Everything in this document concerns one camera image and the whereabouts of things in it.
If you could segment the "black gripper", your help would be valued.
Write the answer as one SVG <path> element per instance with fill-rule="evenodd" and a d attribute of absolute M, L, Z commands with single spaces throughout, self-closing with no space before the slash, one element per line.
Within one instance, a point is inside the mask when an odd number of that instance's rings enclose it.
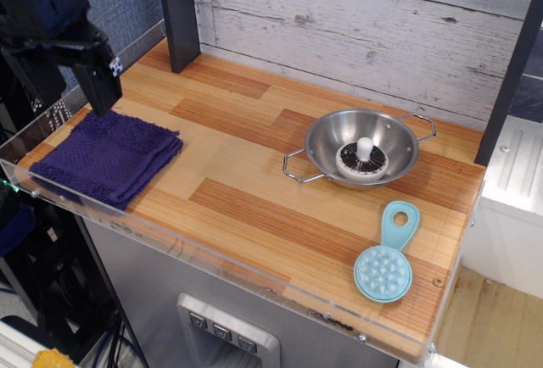
<path fill-rule="evenodd" d="M 108 37 L 88 21 L 88 0 L 1 0 L 1 53 L 31 95 L 50 106 L 72 71 L 94 113 L 106 115 L 121 98 L 121 61 Z"/>

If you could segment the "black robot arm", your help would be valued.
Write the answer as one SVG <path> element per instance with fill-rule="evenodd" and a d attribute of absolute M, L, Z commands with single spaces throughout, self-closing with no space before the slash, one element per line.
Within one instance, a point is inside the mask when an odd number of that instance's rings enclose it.
<path fill-rule="evenodd" d="M 1 53 L 23 85 L 46 105 L 67 87 L 72 70 L 95 114 L 121 98 L 122 65 L 109 38 L 88 17 L 88 0 L 1 0 Z"/>

